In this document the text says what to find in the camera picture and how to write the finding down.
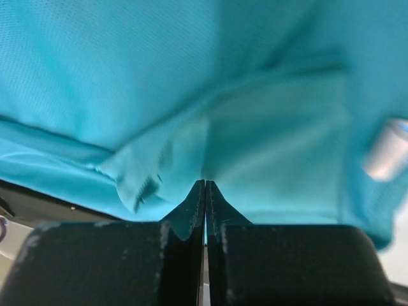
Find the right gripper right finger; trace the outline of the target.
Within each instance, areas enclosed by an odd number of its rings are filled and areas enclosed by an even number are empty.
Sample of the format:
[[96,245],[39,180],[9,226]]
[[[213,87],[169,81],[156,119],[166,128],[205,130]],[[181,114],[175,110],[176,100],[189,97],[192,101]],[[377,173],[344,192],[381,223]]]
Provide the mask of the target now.
[[206,183],[212,305],[394,305],[366,234],[345,225],[255,225]]

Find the teal t shirt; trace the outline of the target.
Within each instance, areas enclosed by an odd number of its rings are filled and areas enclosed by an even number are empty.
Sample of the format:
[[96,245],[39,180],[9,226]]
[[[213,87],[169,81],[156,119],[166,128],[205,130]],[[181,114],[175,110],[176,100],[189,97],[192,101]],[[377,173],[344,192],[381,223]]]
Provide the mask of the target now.
[[406,118],[406,1],[1,2],[1,179],[115,217],[207,179],[383,249]]

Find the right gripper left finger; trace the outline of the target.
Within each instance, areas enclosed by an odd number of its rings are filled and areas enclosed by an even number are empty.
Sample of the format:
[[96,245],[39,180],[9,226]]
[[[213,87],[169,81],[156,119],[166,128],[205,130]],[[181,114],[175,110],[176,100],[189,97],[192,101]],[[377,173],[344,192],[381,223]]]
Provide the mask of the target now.
[[54,222],[25,239],[2,305],[198,305],[205,183],[158,222]]

